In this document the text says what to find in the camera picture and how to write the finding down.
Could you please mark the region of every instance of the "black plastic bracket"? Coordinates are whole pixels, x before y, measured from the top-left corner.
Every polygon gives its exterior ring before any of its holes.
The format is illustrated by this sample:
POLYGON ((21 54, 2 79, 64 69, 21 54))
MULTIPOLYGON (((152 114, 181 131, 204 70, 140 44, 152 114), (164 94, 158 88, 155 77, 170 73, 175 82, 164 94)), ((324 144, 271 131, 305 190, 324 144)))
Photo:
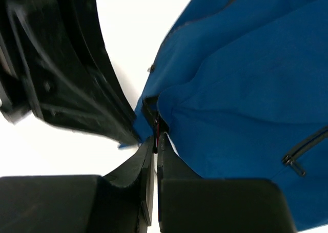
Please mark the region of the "black plastic bracket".
POLYGON ((153 140, 104 177, 0 178, 1 233, 146 233, 154 187, 153 140))
POLYGON ((0 19, 4 115, 23 115, 15 109, 24 104, 54 126, 139 142, 135 114, 105 50, 96 0, 0 0, 0 19))
POLYGON ((165 121, 161 118, 157 111, 157 96, 146 97, 142 100, 141 112, 145 117, 148 125, 153 130, 154 139, 154 153, 157 154, 158 140, 160 133, 168 132, 169 127, 165 121))
POLYGON ((202 179, 173 151, 158 145, 158 207, 163 233, 294 233, 280 189, 265 179, 202 179))

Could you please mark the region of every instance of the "white surface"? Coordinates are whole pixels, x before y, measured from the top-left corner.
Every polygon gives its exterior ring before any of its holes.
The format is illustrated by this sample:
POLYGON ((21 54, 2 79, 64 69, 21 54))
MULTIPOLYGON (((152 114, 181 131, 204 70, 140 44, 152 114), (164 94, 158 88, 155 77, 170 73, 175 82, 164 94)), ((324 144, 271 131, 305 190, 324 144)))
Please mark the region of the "white surface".
POLYGON ((175 146, 174 142, 172 141, 170 135, 168 135, 168 138, 169 138, 169 141, 170 141, 170 144, 171 144, 171 146, 173 148, 174 153, 176 153, 176 155, 179 156, 178 150, 176 150, 176 146, 175 146))
MULTIPOLYGON (((189 0, 97 0, 106 49, 128 101, 135 107, 158 47, 189 0)), ((0 176, 99 174, 136 148, 118 150, 104 137, 53 128, 29 115, 15 126, 0 116, 0 176)), ((157 223, 157 191, 153 227, 157 223)), ((328 232, 328 228, 309 231, 328 232)))

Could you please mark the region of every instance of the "jacket pocket zipper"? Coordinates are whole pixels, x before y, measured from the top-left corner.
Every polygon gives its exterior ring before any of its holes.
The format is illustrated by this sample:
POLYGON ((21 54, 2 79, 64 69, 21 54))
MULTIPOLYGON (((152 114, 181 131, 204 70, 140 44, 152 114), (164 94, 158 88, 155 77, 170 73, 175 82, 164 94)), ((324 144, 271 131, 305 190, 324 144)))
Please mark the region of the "jacket pocket zipper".
POLYGON ((305 169, 301 166, 297 159, 320 143, 325 138, 328 138, 328 125, 318 130, 316 133, 310 135, 299 144, 294 146, 282 159, 282 163, 285 166, 290 165, 294 171, 304 177, 306 175, 305 169))

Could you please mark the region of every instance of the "zipper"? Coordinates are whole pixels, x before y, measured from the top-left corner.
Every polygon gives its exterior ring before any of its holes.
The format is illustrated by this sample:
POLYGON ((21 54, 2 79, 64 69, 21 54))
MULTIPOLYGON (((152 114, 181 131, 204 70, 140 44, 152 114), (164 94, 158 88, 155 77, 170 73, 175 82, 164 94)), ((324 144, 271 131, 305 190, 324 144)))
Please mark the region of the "zipper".
POLYGON ((185 23, 183 23, 182 25, 176 27, 174 30, 172 30, 171 32, 169 32, 169 33, 166 35, 166 37, 164 38, 163 42, 162 42, 161 45, 159 46, 159 49, 158 49, 158 50, 160 50, 160 49, 163 47, 163 45, 166 44, 166 42, 168 41, 168 39, 169 39, 173 34, 175 34, 177 31, 179 31, 181 28, 183 28, 183 27, 185 27, 185 26, 187 26, 187 25, 190 25, 190 24, 192 24, 192 23, 199 22, 199 21, 201 21, 201 20, 203 20, 203 19, 209 18, 209 17, 211 17, 211 16, 214 16, 214 15, 220 13, 221 11, 223 11, 224 9, 226 9, 229 5, 231 5, 234 1, 235 1, 235 0, 228 0, 228 2, 226 3, 226 5, 225 5, 223 8, 221 8, 219 11, 217 11, 217 12, 215 12, 215 13, 213 13, 213 14, 206 15, 206 16, 204 16, 204 17, 202 17, 202 18, 198 18, 198 19, 194 19, 194 20, 191 20, 191 21, 185 22, 185 23))
POLYGON ((314 134, 305 138, 299 144, 294 146, 282 159, 282 164, 285 166, 290 165, 291 168, 301 177, 306 175, 306 170, 302 165, 297 162, 297 159, 304 155, 311 148, 322 142, 325 138, 328 138, 328 125, 318 130, 314 134))

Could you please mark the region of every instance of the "blue fabric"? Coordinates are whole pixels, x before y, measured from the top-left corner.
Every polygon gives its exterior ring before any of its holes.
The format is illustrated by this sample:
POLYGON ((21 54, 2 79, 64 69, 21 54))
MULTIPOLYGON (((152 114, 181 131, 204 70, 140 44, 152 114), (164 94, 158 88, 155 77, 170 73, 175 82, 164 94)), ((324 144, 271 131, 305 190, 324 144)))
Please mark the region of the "blue fabric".
POLYGON ((204 178, 272 179, 298 230, 328 224, 328 140, 282 157, 328 125, 328 0, 192 0, 155 59, 141 100, 157 109, 180 157, 204 178))

